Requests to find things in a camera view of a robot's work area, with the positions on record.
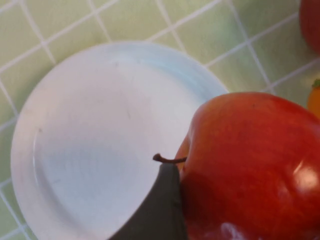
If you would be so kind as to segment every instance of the red apple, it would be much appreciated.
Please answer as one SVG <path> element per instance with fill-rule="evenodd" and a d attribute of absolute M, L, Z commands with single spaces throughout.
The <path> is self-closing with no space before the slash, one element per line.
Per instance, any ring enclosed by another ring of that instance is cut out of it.
<path fill-rule="evenodd" d="M 186 157 L 191 240 L 320 239 L 320 121 L 299 105 L 218 96 L 197 110 L 176 157 Z"/>
<path fill-rule="evenodd" d="M 320 54 L 320 0 L 301 0 L 301 32 L 309 45 Z"/>

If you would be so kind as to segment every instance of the orange object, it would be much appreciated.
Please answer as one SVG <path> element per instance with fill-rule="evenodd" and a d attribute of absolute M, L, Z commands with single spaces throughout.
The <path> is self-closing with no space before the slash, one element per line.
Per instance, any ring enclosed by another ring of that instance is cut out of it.
<path fill-rule="evenodd" d="M 320 119 L 320 79 L 314 81 L 307 108 Z"/>

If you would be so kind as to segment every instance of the tiled surface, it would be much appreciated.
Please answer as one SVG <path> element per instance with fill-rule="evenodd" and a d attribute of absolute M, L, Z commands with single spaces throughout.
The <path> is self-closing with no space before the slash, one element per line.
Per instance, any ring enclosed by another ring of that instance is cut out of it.
<path fill-rule="evenodd" d="M 244 41 L 235 17 L 224 1 L 179 26 L 177 33 L 187 53 L 203 64 Z"/>
<path fill-rule="evenodd" d="M 161 37 L 157 38 L 154 42 L 157 44 L 168 46 L 173 49 L 181 50 L 171 32 L 168 32 L 167 34 L 162 35 Z"/>
<path fill-rule="evenodd" d="M 55 59 L 60 62 L 76 52 L 106 42 L 102 29 L 92 17 L 51 42 L 49 49 Z"/>
<path fill-rule="evenodd" d="M 26 0 L 44 38 L 61 31 L 90 12 L 86 0 Z"/>
<path fill-rule="evenodd" d="M 233 92 L 259 91 L 267 86 L 246 46 L 215 63 L 210 70 Z"/>
<path fill-rule="evenodd" d="M 6 235 L 18 227 L 2 198 L 0 198 L 0 216 L 0 236 Z"/>
<path fill-rule="evenodd" d="M 204 7 L 210 2 L 212 2 L 212 0 L 163 0 L 163 4 L 173 23 Z"/>
<path fill-rule="evenodd" d="M 298 10 L 295 0 L 232 0 L 249 37 L 270 28 Z"/>
<path fill-rule="evenodd" d="M 0 132 L 0 183 L 10 178 L 10 150 L 14 134 L 14 126 L 9 126 Z"/>
<path fill-rule="evenodd" d="M 150 38 L 180 51 L 184 47 L 232 92 L 264 91 L 305 106 L 312 82 L 320 77 L 320 63 L 310 64 L 317 56 L 301 36 L 298 2 L 0 0 L 0 81 L 9 97 L 0 87 L 0 195 L 12 210 L 0 197 L 0 239 L 36 239 L 27 226 L 23 233 L 17 224 L 23 225 L 25 220 L 10 182 L 14 110 L 22 109 L 32 89 L 55 63 L 110 40 Z M 240 22 L 227 3 L 234 6 Z M 172 28 L 168 28 L 161 5 Z"/>
<path fill-rule="evenodd" d="M 0 66 L 39 43 L 20 6 L 0 14 Z"/>
<path fill-rule="evenodd" d="M 10 206 L 11 206 L 12 210 L 14 211 L 15 215 L 17 216 L 19 222 L 21 224 L 25 224 L 26 220 L 24 219 L 24 216 L 22 215 L 22 213 L 20 211 L 12 183 L 5 185 L 2 188 L 2 192 L 5 196 L 5 198 L 10 202 Z"/>
<path fill-rule="evenodd" d="M 271 82 L 317 57 L 301 35 L 298 18 L 253 42 L 253 47 Z"/>
<path fill-rule="evenodd" d="M 52 67 L 48 55 L 43 49 L 39 49 L 0 73 L 2 83 L 18 111 L 33 88 Z"/>
<path fill-rule="evenodd" d="M 6 123 L 10 119 L 12 119 L 15 115 L 13 109 L 11 108 L 8 99 L 6 98 L 4 92 L 0 89 L 0 125 Z"/>
<path fill-rule="evenodd" d="M 27 240 L 26 237 L 22 233 L 18 233 L 9 237 L 7 240 Z"/>
<path fill-rule="evenodd" d="M 320 63 L 280 83 L 274 90 L 278 96 L 305 106 L 310 93 L 310 86 L 315 79 L 319 78 Z"/>
<path fill-rule="evenodd" d="M 100 16 L 115 41 L 144 40 L 167 26 L 154 0 L 121 0 Z"/>

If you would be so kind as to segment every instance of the green tile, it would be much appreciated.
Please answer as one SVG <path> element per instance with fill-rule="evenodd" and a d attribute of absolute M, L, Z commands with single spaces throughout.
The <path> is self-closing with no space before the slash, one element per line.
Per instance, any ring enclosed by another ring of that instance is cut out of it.
<path fill-rule="evenodd" d="M 0 66 L 38 43 L 19 5 L 0 14 Z"/>
<path fill-rule="evenodd" d="M 18 228 L 18 225 L 14 217 L 11 215 L 6 204 L 1 198 L 0 198 L 0 221 L 1 221 L 0 236 L 6 235 L 11 231 L 15 230 L 16 228 Z"/>
<path fill-rule="evenodd" d="M 91 12 L 86 0 L 26 0 L 26 3 L 44 38 Z"/>
<path fill-rule="evenodd" d="M 11 1 L 10 1 L 10 0 L 0 0 L 0 8 L 1 8 L 3 5 L 5 5 L 5 4 L 9 3 L 9 2 L 11 2 Z"/>
<path fill-rule="evenodd" d="M 298 19 L 275 29 L 252 45 L 271 82 L 317 57 L 304 41 Z"/>
<path fill-rule="evenodd" d="M 0 154 L 0 166 L 1 166 L 0 167 L 0 183 L 11 177 L 10 151 L 11 151 L 11 141 L 14 134 L 14 129 L 15 129 L 15 126 L 12 125 L 0 131 L 0 153 L 1 153 Z"/>
<path fill-rule="evenodd" d="M 38 240 L 36 235 L 31 231 L 31 229 L 29 227 L 26 229 L 26 233 L 28 234 L 28 236 L 31 240 Z"/>
<path fill-rule="evenodd" d="M 154 40 L 154 42 L 157 44 L 168 46 L 173 49 L 181 50 L 171 32 L 168 32 L 167 34 L 162 35 L 161 37 Z"/>
<path fill-rule="evenodd" d="M 101 7 L 103 4 L 109 2 L 110 0 L 92 0 L 92 1 L 93 1 L 93 3 L 94 3 L 95 7 L 96 7 L 96 8 L 99 8 L 99 7 Z"/>
<path fill-rule="evenodd" d="M 202 63 L 224 54 L 244 41 L 225 2 L 177 28 L 186 51 Z"/>
<path fill-rule="evenodd" d="M 215 63 L 210 70 L 231 92 L 259 91 L 267 86 L 247 47 Z"/>
<path fill-rule="evenodd" d="M 280 83 L 274 90 L 279 97 L 288 99 L 303 107 L 307 106 L 308 96 L 315 79 L 320 78 L 320 64 Z"/>
<path fill-rule="evenodd" d="M 12 237 L 9 237 L 7 240 L 26 240 L 26 237 L 22 233 L 18 233 Z"/>
<path fill-rule="evenodd" d="M 6 186 L 4 186 L 2 188 L 2 191 L 5 195 L 5 198 L 8 200 L 10 206 L 12 207 L 15 215 L 17 216 L 19 222 L 21 224 L 25 224 L 26 221 L 25 221 L 25 218 L 24 216 L 22 215 L 21 211 L 20 211 L 20 207 L 18 205 L 18 202 L 17 202 L 17 199 L 16 199 L 16 195 L 15 195 L 15 192 L 14 192 L 14 188 L 12 186 L 12 184 L 8 184 Z"/>
<path fill-rule="evenodd" d="M 166 11 L 173 23 L 210 2 L 212 0 L 163 0 Z"/>
<path fill-rule="evenodd" d="M 0 89 L 0 109 L 1 109 L 0 110 L 0 126 L 1 126 L 2 124 L 9 121 L 15 116 L 4 92 L 1 89 Z"/>
<path fill-rule="evenodd" d="M 144 40 L 167 27 L 154 0 L 120 0 L 100 16 L 115 41 Z"/>
<path fill-rule="evenodd" d="M 53 67 L 48 55 L 40 49 L 5 70 L 0 76 L 18 111 L 37 83 Z"/>
<path fill-rule="evenodd" d="M 232 0 L 242 24 L 252 37 L 298 10 L 294 0 Z"/>
<path fill-rule="evenodd" d="M 97 21 L 90 18 L 51 42 L 49 48 L 55 59 L 60 62 L 83 49 L 106 42 L 107 39 Z"/>

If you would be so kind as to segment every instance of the white plate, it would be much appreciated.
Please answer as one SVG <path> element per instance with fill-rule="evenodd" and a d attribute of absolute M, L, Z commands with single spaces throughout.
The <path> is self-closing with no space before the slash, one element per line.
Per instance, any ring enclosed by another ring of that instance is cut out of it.
<path fill-rule="evenodd" d="M 173 158 L 196 109 L 226 93 L 196 61 L 155 44 L 99 45 L 55 67 L 20 114 L 14 191 L 39 240 L 105 240 Z"/>

